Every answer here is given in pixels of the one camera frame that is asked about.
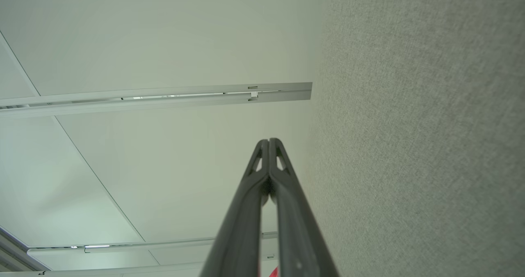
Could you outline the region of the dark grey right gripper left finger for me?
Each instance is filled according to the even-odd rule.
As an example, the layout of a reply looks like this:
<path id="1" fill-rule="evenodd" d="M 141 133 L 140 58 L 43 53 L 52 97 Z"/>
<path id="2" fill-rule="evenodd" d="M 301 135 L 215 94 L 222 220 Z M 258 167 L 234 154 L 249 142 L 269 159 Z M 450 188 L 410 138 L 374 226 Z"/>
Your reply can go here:
<path id="1" fill-rule="evenodd" d="M 257 277 L 260 262 L 261 207 L 268 179 L 268 140 L 255 146 L 201 277 Z"/>

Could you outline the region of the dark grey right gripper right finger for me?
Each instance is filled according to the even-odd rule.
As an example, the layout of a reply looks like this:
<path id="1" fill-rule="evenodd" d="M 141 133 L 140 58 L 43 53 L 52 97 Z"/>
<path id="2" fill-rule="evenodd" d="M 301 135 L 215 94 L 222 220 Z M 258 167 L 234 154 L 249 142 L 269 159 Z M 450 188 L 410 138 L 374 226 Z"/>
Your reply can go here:
<path id="1" fill-rule="evenodd" d="M 269 176 L 277 206 L 280 277 L 338 277 L 334 261 L 283 143 L 269 140 Z"/>

